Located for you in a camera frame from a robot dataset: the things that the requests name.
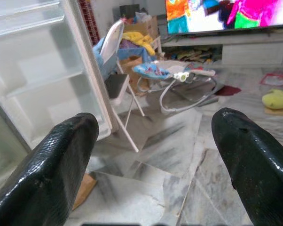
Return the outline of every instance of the tv screen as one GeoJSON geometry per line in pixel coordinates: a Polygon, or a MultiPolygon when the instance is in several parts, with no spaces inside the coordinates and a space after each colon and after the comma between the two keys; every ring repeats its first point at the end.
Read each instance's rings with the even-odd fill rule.
{"type": "Polygon", "coordinates": [[[283,26],[283,0],[165,0],[168,33],[283,26]]]}

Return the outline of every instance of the cabinet door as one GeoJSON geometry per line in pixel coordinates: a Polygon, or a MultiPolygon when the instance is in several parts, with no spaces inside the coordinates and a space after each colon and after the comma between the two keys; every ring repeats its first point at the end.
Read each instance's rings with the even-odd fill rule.
{"type": "Polygon", "coordinates": [[[0,0],[0,105],[30,148],[81,112],[96,116],[99,139],[110,134],[95,70],[84,53],[90,43],[79,43],[73,24],[83,22],[68,16],[66,2],[0,0]]]}

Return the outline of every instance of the tv stand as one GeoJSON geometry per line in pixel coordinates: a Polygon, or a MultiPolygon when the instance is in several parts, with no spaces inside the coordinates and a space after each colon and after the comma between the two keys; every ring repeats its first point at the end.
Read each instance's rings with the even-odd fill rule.
{"type": "Polygon", "coordinates": [[[162,47],[222,45],[222,61],[207,67],[283,67],[283,33],[179,37],[162,47]]]}

